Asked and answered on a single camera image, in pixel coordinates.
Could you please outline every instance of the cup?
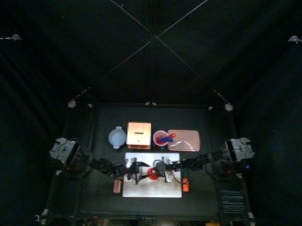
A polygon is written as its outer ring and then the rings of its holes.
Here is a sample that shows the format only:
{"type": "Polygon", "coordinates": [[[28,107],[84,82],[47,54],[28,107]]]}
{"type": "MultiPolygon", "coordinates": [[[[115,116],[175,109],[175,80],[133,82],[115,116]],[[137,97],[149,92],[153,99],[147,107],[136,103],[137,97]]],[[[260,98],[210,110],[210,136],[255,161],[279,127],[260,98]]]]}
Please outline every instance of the cup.
{"type": "Polygon", "coordinates": [[[167,144],[167,142],[158,142],[162,138],[164,138],[166,136],[168,136],[167,132],[164,131],[156,131],[153,134],[153,142],[155,144],[162,147],[167,144]]]}

